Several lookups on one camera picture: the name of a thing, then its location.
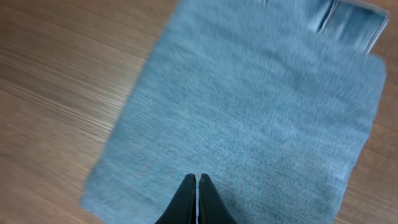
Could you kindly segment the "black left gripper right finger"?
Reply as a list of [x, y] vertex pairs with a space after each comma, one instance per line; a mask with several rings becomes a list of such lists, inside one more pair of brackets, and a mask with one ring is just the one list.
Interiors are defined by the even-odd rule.
[[198, 190], [199, 224], [237, 224], [208, 174], [201, 175]]

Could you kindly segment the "blue denim jeans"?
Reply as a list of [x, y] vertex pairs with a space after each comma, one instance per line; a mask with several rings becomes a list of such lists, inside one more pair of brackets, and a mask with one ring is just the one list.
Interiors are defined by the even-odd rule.
[[361, 1], [180, 1], [81, 206], [154, 223], [208, 174], [238, 223], [333, 223], [377, 114], [389, 20]]

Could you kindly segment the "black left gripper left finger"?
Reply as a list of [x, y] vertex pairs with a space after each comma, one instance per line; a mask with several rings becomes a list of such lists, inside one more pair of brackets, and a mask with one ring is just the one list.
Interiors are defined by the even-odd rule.
[[196, 178], [187, 174], [155, 224], [196, 224]]

